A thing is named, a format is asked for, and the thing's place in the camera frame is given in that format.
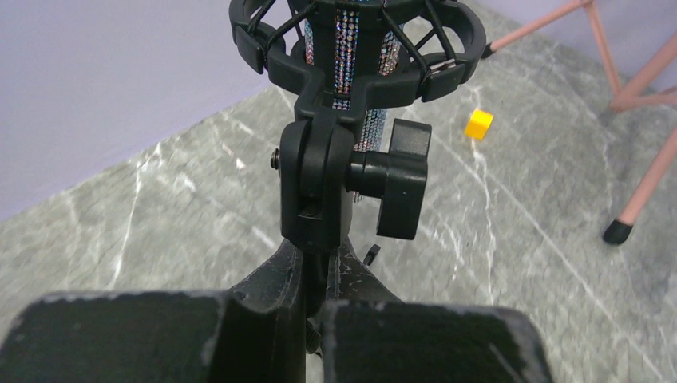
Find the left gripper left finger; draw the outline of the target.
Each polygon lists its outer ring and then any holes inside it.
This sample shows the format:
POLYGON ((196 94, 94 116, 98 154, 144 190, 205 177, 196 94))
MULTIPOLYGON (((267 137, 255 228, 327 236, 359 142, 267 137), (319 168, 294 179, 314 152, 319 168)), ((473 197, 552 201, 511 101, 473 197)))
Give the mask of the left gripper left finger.
POLYGON ((228 290, 60 291, 1 347, 4 382, 302 382, 303 257, 290 243, 228 290))

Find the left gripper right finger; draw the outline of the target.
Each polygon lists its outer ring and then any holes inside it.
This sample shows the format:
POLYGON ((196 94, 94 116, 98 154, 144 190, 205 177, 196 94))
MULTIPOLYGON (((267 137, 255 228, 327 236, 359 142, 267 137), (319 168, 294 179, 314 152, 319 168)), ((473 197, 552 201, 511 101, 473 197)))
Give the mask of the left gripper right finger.
POLYGON ((538 329, 503 306, 403 302, 350 243, 328 259, 326 382, 550 382, 538 329))

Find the tripod stand with shock mount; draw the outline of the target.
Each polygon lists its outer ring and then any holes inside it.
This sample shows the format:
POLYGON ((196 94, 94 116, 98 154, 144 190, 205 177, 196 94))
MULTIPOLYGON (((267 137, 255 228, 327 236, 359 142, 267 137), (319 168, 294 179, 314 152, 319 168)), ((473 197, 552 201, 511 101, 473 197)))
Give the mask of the tripod stand with shock mount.
POLYGON ((415 237, 427 180, 432 128, 397 119, 387 152, 358 152, 368 109, 429 102, 470 79, 485 49, 479 17, 456 1, 291 1, 279 27, 263 21, 269 1, 233 1, 233 41, 257 73, 294 93, 294 121, 282 133, 271 166, 280 176, 280 229, 302 254, 311 274, 306 312, 323 303, 328 259, 348 242, 354 195, 381 202, 377 233, 415 237), (357 73, 348 111, 331 107, 334 15, 361 12, 357 73), (377 74, 386 32, 402 44, 391 75, 377 74))

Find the rhinestone glitter microphone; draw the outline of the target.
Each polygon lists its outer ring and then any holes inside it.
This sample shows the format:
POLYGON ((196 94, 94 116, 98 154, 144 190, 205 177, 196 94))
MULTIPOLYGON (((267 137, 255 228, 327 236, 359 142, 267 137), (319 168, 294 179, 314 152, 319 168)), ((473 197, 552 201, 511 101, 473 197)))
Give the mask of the rhinestone glitter microphone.
MULTIPOLYGON (((348 111, 352 106, 350 96, 354 89, 357 73, 358 37, 362 23, 358 7, 339 7, 334 15, 334 60, 331 67, 329 90, 333 94, 331 107, 339 111, 348 111)), ((389 76, 400 62, 402 44, 394 33, 386 32, 378 49, 377 74, 389 76)), ((385 109, 366 110, 361 136, 354 149, 358 152, 378 152, 382 147, 387 111, 385 109)))

